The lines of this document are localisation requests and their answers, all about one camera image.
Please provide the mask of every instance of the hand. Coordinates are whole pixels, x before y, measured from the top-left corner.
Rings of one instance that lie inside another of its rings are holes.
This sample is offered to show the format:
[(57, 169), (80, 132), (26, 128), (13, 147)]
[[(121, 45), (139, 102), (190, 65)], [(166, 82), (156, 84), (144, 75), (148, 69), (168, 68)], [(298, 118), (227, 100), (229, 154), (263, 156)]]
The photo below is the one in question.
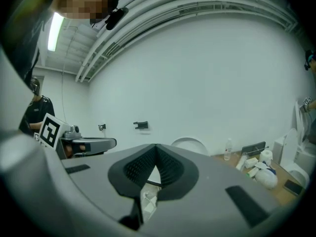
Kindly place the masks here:
[[(71, 144), (63, 144), (64, 151), (66, 153), (67, 158), (71, 158), (74, 155), (73, 147)], [(85, 152), (85, 145), (80, 145), (80, 150)]]

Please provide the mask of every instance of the cable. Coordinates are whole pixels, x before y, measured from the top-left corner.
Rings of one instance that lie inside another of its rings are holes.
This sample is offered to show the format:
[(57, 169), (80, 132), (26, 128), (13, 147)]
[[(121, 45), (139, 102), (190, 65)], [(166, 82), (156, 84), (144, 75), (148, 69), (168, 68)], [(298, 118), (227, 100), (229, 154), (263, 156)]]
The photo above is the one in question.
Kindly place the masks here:
[(63, 85), (64, 85), (64, 71), (65, 71), (66, 58), (67, 58), (67, 55), (68, 55), (68, 51), (69, 51), (70, 45), (74, 41), (75, 35), (76, 35), (77, 31), (78, 31), (78, 27), (75, 27), (75, 26), (69, 26), (69, 27), (74, 27), (74, 28), (76, 28), (76, 30), (75, 30), (75, 33), (74, 33), (74, 35), (73, 35), (73, 37), (72, 37), (72, 39), (71, 39), (71, 41), (69, 43), (68, 48), (67, 48), (65, 61), (64, 61), (64, 67), (63, 67), (63, 72), (61, 74), (61, 102), (62, 102), (62, 106), (63, 106), (64, 118), (65, 118), (65, 122), (66, 123), (67, 123), (67, 120), (66, 120), (65, 107), (64, 107), (64, 87), (63, 87)]
[(153, 205), (153, 207), (154, 207), (154, 209), (153, 209), (153, 211), (150, 213), (150, 216), (149, 216), (149, 218), (148, 218), (148, 220), (152, 217), (152, 215), (154, 214), (154, 212), (156, 211), (156, 205), (154, 204), (154, 202), (152, 202), (148, 197), (147, 197), (147, 195), (148, 195), (148, 192), (144, 192), (143, 193), (143, 198), (144, 199), (147, 199), (152, 205)]

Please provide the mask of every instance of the plastic bottle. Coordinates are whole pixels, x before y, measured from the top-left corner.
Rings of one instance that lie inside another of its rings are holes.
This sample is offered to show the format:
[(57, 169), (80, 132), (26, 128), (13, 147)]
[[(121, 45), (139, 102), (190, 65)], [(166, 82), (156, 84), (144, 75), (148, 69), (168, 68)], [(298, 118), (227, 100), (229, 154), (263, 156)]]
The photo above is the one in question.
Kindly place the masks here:
[(230, 160), (232, 155), (233, 143), (232, 139), (228, 139), (225, 146), (224, 160)]

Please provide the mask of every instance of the table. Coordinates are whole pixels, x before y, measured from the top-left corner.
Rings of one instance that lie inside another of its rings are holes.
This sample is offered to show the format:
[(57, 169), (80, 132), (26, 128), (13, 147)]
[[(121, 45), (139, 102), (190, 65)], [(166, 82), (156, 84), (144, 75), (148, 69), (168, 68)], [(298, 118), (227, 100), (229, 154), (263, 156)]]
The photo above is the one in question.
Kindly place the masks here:
[[(241, 152), (235, 152), (232, 153), (232, 156), (230, 160), (224, 160), (224, 155), (216, 155), (212, 156), (215, 159), (218, 159), (222, 162), (225, 162), (226, 164), (236, 167), (237, 163), (239, 162), (239, 159), (241, 157)], [(291, 192), (287, 191), (283, 185), (285, 182), (289, 179), (293, 181), (294, 183), (299, 184), (299, 182), (292, 177), (284, 168), (282, 168), (279, 164), (275, 163), (274, 161), (271, 162), (271, 167), (276, 170), (276, 176), (277, 176), (277, 186), (274, 187), (273, 189), (269, 190), (271, 194), (279, 201), (281, 205), (285, 205), (297, 198), (299, 198), (304, 192), (301, 192), (299, 196), (293, 195)], [(247, 173), (251, 170), (252, 168), (244, 168), (242, 171), (243, 173)]]

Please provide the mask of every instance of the wall bracket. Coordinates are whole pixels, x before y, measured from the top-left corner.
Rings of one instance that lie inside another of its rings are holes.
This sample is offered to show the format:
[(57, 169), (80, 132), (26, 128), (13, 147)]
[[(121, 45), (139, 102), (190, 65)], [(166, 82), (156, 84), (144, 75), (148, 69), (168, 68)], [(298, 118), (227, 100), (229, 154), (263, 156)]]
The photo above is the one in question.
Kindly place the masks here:
[(137, 127), (135, 127), (135, 129), (147, 129), (148, 128), (148, 122), (134, 122), (133, 124), (138, 125)]
[(99, 124), (98, 127), (100, 131), (103, 131), (103, 129), (106, 129), (105, 124)]

